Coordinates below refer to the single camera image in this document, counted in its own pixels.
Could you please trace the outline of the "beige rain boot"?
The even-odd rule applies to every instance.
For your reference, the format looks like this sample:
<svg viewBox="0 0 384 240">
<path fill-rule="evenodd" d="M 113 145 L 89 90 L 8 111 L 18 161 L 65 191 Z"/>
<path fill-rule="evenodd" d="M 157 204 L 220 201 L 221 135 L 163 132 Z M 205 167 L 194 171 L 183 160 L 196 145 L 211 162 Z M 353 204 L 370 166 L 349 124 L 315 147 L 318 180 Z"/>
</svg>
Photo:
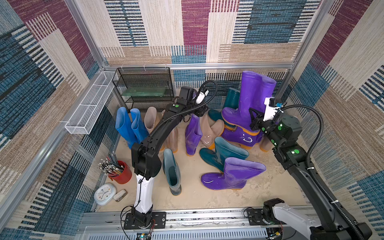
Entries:
<svg viewBox="0 0 384 240">
<path fill-rule="evenodd" d="M 176 153 L 178 151 L 178 136 L 179 131 L 178 128 L 175 127 L 164 141 L 161 147 L 161 151 L 165 149 L 171 149 L 173 153 Z"/>
<path fill-rule="evenodd" d="M 208 113 L 205 113 L 200 118 L 200 127 L 203 133 L 201 141 L 206 148 L 213 150 L 215 148 L 215 138 L 219 137 L 223 133 L 225 123 L 223 120 L 219 119 L 212 126 L 210 126 L 209 119 Z"/>
<path fill-rule="evenodd" d="M 151 133 L 159 122 L 160 119 L 157 114 L 157 109 L 155 107 L 149 107 L 144 118 L 144 124 L 147 131 Z"/>
</svg>

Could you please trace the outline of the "purple rain boot front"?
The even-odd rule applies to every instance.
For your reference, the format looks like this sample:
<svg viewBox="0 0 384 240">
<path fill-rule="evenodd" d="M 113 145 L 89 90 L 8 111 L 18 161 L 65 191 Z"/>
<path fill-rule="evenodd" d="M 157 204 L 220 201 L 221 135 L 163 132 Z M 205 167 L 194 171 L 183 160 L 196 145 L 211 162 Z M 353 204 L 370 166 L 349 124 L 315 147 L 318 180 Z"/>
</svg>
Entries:
<svg viewBox="0 0 384 240">
<path fill-rule="evenodd" d="M 202 184 L 211 190 L 242 189 L 247 180 L 267 170 L 262 163 L 230 157 L 225 160 L 223 173 L 207 173 L 201 176 Z"/>
</svg>

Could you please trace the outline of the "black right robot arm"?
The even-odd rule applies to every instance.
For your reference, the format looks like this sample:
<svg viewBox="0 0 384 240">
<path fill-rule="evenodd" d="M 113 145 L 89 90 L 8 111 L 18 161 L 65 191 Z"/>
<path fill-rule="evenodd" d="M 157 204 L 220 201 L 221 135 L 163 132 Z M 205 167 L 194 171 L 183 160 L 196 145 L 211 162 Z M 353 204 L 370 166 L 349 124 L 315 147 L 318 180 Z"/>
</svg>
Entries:
<svg viewBox="0 0 384 240">
<path fill-rule="evenodd" d="M 318 134 L 307 151 L 297 143 L 302 131 L 300 121 L 284 113 L 291 108 L 307 109 L 319 120 Z M 266 117 L 266 113 L 252 108 L 249 109 L 249 113 L 251 129 L 261 130 L 273 144 L 275 158 L 299 184 L 318 216 L 318 220 L 310 220 L 305 215 L 289 210 L 287 206 L 279 203 L 272 207 L 275 219 L 288 224 L 309 240 L 369 239 L 372 236 L 372 230 L 368 224 L 359 223 L 342 206 L 324 183 L 311 160 L 311 154 L 324 131 L 321 114 L 305 105 L 273 108 L 273 114 L 269 118 Z"/>
</svg>

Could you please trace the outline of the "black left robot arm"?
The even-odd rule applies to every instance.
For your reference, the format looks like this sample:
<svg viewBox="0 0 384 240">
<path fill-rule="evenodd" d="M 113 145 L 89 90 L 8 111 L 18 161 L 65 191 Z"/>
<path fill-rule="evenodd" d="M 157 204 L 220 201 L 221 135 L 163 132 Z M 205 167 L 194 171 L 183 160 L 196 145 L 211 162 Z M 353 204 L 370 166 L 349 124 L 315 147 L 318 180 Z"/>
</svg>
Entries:
<svg viewBox="0 0 384 240">
<path fill-rule="evenodd" d="M 169 134 L 185 116 L 201 117 L 217 92 L 216 81 L 205 81 L 198 90 L 182 87 L 179 95 L 167 104 L 163 117 L 149 136 L 133 144 L 132 166 L 137 177 L 137 196 L 131 208 L 133 217 L 140 221 L 151 218 L 154 180 L 162 167 L 159 152 Z"/>
</svg>

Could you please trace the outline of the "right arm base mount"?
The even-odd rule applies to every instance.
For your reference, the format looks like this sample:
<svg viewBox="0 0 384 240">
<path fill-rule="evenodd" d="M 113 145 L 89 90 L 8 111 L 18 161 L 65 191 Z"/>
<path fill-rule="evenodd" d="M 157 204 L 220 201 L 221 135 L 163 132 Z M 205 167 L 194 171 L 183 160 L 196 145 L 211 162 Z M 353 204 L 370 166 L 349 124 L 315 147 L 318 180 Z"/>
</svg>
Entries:
<svg viewBox="0 0 384 240">
<path fill-rule="evenodd" d="M 280 226 L 281 231 L 271 234 L 267 237 L 269 240 L 275 240 L 277 238 L 281 238 L 282 240 L 289 239 L 288 237 L 284 237 L 283 225 L 288 225 L 294 230 L 295 234 L 299 233 L 309 240 L 311 238 L 311 228 L 321 225 L 319 218 L 309 217 L 289 206 L 279 198 L 265 201 L 261 209 L 252 207 L 245 208 L 243 215 L 249 220 L 251 226 Z"/>
</svg>

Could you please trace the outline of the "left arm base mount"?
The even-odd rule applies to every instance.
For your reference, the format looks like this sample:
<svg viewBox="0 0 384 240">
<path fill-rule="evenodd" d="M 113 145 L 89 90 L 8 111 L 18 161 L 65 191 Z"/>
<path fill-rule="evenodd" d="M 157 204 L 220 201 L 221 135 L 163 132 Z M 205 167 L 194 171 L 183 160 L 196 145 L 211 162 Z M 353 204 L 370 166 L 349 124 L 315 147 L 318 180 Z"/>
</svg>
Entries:
<svg viewBox="0 0 384 240">
<path fill-rule="evenodd" d="M 166 227 L 167 213 L 153 212 L 153 207 L 148 213 L 141 213 L 136 209 L 126 214 L 126 219 L 123 221 L 124 230 L 139 230 L 139 229 L 164 229 Z"/>
</svg>

